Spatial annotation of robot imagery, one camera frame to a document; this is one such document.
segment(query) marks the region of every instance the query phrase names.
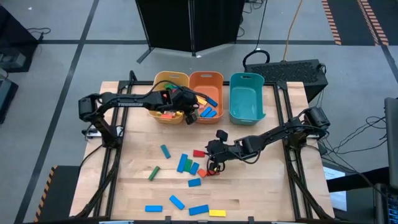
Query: wooden table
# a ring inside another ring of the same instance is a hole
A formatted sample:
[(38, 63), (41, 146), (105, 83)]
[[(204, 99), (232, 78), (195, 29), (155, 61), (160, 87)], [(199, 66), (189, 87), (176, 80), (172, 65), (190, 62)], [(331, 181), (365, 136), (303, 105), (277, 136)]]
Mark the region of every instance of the wooden table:
[[(114, 92), (118, 82), (103, 82), (101, 92)], [(308, 107), (302, 83), (288, 83), (293, 115)], [(133, 86), (132, 92), (146, 93), (150, 86)], [(218, 124), (193, 124), (185, 122), (171, 125), (160, 124), (150, 117), (144, 108), (129, 110), (123, 151), (121, 155), (118, 181), (116, 184), (112, 219), (125, 220), (164, 220), (170, 215), (172, 220), (229, 220), (247, 221), (253, 216), (256, 221), (293, 221), (294, 213), (290, 197), (282, 141), (268, 145), (256, 164), (248, 165), (238, 160), (226, 162), (221, 175), (205, 177), (199, 187), (188, 187), (187, 181), (199, 178), (184, 172), (177, 172), (181, 153), (200, 164), (205, 169), (207, 158), (193, 158), (194, 149), (205, 150), (208, 141), (216, 139), (216, 130), (229, 134), (228, 144), (233, 140), (261, 134), (279, 125), (272, 87), (265, 86), (263, 105), (266, 117), (255, 126), (236, 126), (228, 116), (229, 87), (224, 86), (224, 116)], [(280, 91), (284, 120), (287, 120), (283, 93)], [(105, 114), (111, 122), (112, 110)], [(101, 144), (101, 139), (92, 139), (86, 147), (85, 156)], [(165, 144), (171, 154), (170, 159), (163, 155), (160, 145)], [(315, 145), (314, 140), (308, 144)], [(84, 164), (77, 183), (70, 215), (77, 214), (89, 201), (98, 187), (105, 149), (96, 152)], [(302, 150), (302, 160), (309, 191), (327, 214), (334, 217), (330, 194), (323, 173), (318, 151), (312, 148)], [(151, 182), (149, 175), (155, 166), (161, 170)], [(175, 195), (184, 204), (179, 210), (169, 201)], [(301, 216), (305, 217), (302, 194), (297, 188)], [(108, 193), (103, 195), (101, 213), (104, 214)], [(210, 209), (226, 210), (225, 218), (209, 217), (207, 213), (190, 216), (188, 208), (208, 204)], [(147, 213), (145, 205), (163, 205), (162, 213)]]

